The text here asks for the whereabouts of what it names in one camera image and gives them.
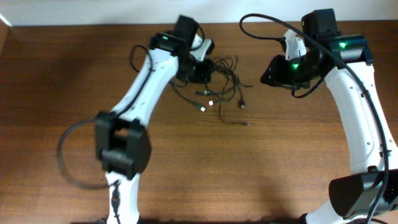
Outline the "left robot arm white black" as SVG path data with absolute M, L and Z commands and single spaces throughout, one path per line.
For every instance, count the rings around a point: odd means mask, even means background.
M 201 79 L 199 69 L 214 42 L 197 33 L 199 23 L 179 16 L 174 28 L 151 37 L 146 58 L 123 99 L 95 119 L 95 151 L 109 185 L 106 223 L 137 223 L 139 178 L 152 148 L 147 127 L 164 88 L 173 78 L 189 83 Z

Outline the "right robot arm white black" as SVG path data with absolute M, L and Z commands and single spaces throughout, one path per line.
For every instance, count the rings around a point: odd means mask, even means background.
M 325 83 L 338 107 L 349 148 L 351 174 L 332 180 L 328 200 L 300 223 L 371 223 L 397 209 L 397 144 L 386 122 L 374 81 L 373 56 L 362 35 L 343 35 L 332 9 L 302 17 L 279 39 L 263 84 L 312 93 Z

